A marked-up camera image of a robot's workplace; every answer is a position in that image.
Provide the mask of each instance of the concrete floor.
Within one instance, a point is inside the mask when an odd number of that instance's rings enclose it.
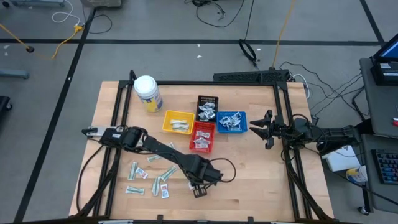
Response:
[[[83,20],[79,0],[70,0],[74,14]],[[395,0],[366,0],[384,40],[393,37],[398,4]],[[236,13],[240,0],[220,1],[227,21]],[[256,1],[248,40],[276,40],[289,8],[289,0]],[[226,28],[215,28],[197,20],[195,7],[182,0],[125,1],[121,9],[101,9],[113,21],[113,28],[88,39],[116,40],[236,40],[245,35],[251,0],[244,3],[236,20]],[[69,18],[62,24],[51,21],[59,10],[69,6],[0,7],[0,22],[22,39],[65,39],[76,23]],[[216,22],[216,10],[200,9],[201,16]],[[104,17],[95,19],[91,31],[108,27]],[[0,43],[9,36],[0,31]],[[277,67],[284,61],[304,64],[317,72],[333,88],[359,73],[361,57],[374,54],[379,46],[330,46],[331,41],[376,42],[377,38],[359,0],[297,1],[282,40],[319,40],[325,45],[281,45]],[[52,55],[56,44],[31,44],[36,52]],[[53,115],[62,86],[75,55],[77,44],[65,44],[56,60],[43,60],[28,54],[19,44],[0,44],[0,68],[24,69],[28,80],[0,78],[0,95],[12,98],[13,110],[0,129],[0,223],[12,222],[35,164]],[[258,66],[266,70],[272,62],[275,45],[253,45]],[[308,82],[322,85],[314,75],[300,67],[284,65]],[[24,221],[67,217],[75,190],[86,140],[80,130],[90,125],[103,80],[127,79],[130,69],[137,75],[152,75],[158,80],[211,80],[214,73],[254,70],[235,44],[85,44],[77,64],[49,151],[35,186]],[[359,80],[349,90],[362,86]],[[327,93],[327,86],[322,85]],[[319,88],[310,86],[313,106],[323,98]],[[351,95],[345,98],[351,101]],[[316,113],[328,101],[313,109]],[[363,112],[364,93],[358,98]],[[360,122],[358,115],[340,99],[318,114],[321,127],[344,126]],[[393,223],[398,215],[376,211],[365,217],[356,211],[363,205],[360,189],[325,173],[335,217],[345,222]]]

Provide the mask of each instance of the yellow cable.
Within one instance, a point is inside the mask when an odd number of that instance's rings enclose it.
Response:
[[[11,31],[9,31],[3,24],[0,24],[0,27],[1,27],[4,31],[6,31],[9,35],[11,35],[14,39],[16,39],[20,44],[22,44],[23,46],[25,46],[26,49],[29,49],[29,48],[30,48],[27,44],[23,43],[23,41],[21,41],[16,35],[14,35]],[[66,43],[66,42],[68,42],[68,41],[69,41],[70,39],[72,39],[78,32],[80,32],[80,31],[83,30],[83,27],[82,27],[82,26],[74,26],[74,28],[75,28],[75,32],[73,33],[73,35],[70,36],[68,39],[64,40],[61,44],[58,45],[58,47],[57,47],[57,49],[55,50],[55,53],[54,53],[54,55],[52,56],[52,58],[47,58],[46,56],[43,56],[43,55],[38,54],[38,53],[36,53],[36,52],[34,52],[34,54],[35,54],[36,56],[38,56],[39,58],[41,58],[41,59],[46,59],[46,60],[52,60],[52,59],[54,59],[54,58],[57,56],[58,50],[59,50],[59,48],[61,47],[61,45],[64,44],[64,43]]]
[[[52,56],[51,59],[54,59],[55,56],[57,56],[57,54],[58,54],[58,49],[61,47],[62,44],[68,42],[70,39],[72,39],[72,38],[73,38],[79,31],[81,31],[81,30],[83,30],[83,27],[81,27],[81,26],[75,26],[75,32],[73,33],[73,35],[71,35],[68,39],[64,40],[61,44],[58,44],[58,47],[57,47],[57,49],[55,49],[55,53],[54,53],[54,55]]]
[[[22,44],[23,46],[26,47],[26,49],[29,48],[28,45],[26,45],[25,43],[23,43],[16,35],[14,35],[11,31],[9,31],[3,24],[0,24],[0,27],[2,29],[4,29],[4,31],[6,31],[9,35],[11,35],[14,39],[16,39],[20,44]]]
[[[292,0],[292,3],[290,4],[289,12],[287,13],[286,18],[285,18],[284,25],[283,25],[283,27],[282,27],[282,30],[280,31],[279,38],[278,38],[278,42],[276,43],[276,50],[275,50],[275,56],[274,56],[274,61],[273,61],[273,63],[272,63],[272,67],[275,67],[276,58],[278,57],[278,50],[279,50],[280,38],[282,38],[282,34],[284,33],[284,30],[285,30],[287,21],[289,20],[290,14],[291,14],[292,11],[293,11],[293,6],[294,6],[294,2],[295,2],[295,1],[296,1],[296,0]]]

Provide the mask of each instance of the wheel caster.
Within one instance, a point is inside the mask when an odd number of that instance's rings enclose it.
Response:
[[[369,212],[366,211],[365,206],[358,207],[357,209],[362,215],[369,215]]]
[[[6,106],[6,110],[11,110],[12,109],[12,104],[9,102],[8,104],[7,104],[7,106]]]
[[[8,2],[2,2],[2,5],[3,5],[4,7],[10,7],[10,4],[9,4]]]

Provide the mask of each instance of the red basket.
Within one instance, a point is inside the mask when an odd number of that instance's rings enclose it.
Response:
[[[210,153],[211,149],[213,148],[214,144],[214,132],[215,132],[215,124],[213,123],[204,123],[204,122],[198,122],[196,121],[193,124],[193,130],[192,130],[192,136],[191,136],[191,141],[189,143],[189,148],[192,151],[195,152],[205,152],[205,153]],[[197,138],[197,131],[204,131],[207,133],[210,133],[210,137],[206,140],[210,141],[211,143],[209,144],[209,147],[207,149],[197,149],[195,147],[195,143],[193,142]]]

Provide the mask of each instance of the wooden tabletop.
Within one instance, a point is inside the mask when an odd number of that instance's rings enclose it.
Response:
[[[288,83],[288,86],[293,113],[301,113],[310,117],[302,83]],[[109,126],[117,87],[118,82],[102,83],[93,125]],[[248,121],[263,118],[269,109],[273,110],[274,115],[277,114],[274,92],[270,86],[161,85],[159,89],[164,104],[162,109],[156,113],[146,112],[140,99],[133,92],[127,125],[143,127],[148,130],[149,135],[158,141],[173,142],[177,150],[186,154],[191,153],[188,148],[190,136],[166,133],[162,130],[162,124],[166,110],[195,113],[198,95],[218,96],[219,111],[245,111]],[[280,100],[284,120],[287,123],[281,91]],[[231,183],[219,183],[216,187],[210,187],[208,195],[202,198],[194,198],[192,191],[188,188],[188,180],[180,170],[167,181],[169,198],[161,199],[160,196],[153,196],[152,184],[155,177],[163,174],[172,163],[166,159],[148,162],[146,156],[123,151],[111,218],[154,220],[157,215],[162,214],[165,220],[238,221],[247,220],[248,216],[253,216],[256,221],[294,221],[287,173],[285,164],[280,158],[281,140],[276,138],[275,145],[271,150],[266,150],[264,144],[265,142],[251,131],[244,134],[215,134],[213,152],[201,154],[201,156],[230,159],[236,166],[237,175]],[[87,142],[82,165],[99,146],[97,142]],[[98,186],[103,155],[104,150],[88,164],[83,175],[81,207],[90,199]],[[319,156],[308,150],[301,150],[301,155],[308,191],[326,214],[333,217]],[[136,177],[134,181],[127,180],[133,161],[138,162],[138,166],[149,174],[148,178]],[[233,169],[227,162],[214,161],[213,165],[224,173],[225,179],[233,176]],[[127,186],[145,188],[145,195],[125,194]],[[304,217],[302,197],[298,189],[297,193],[300,214]],[[105,190],[100,214],[104,213],[107,196],[108,190]],[[70,208],[71,215],[77,212],[75,200],[76,193]]]

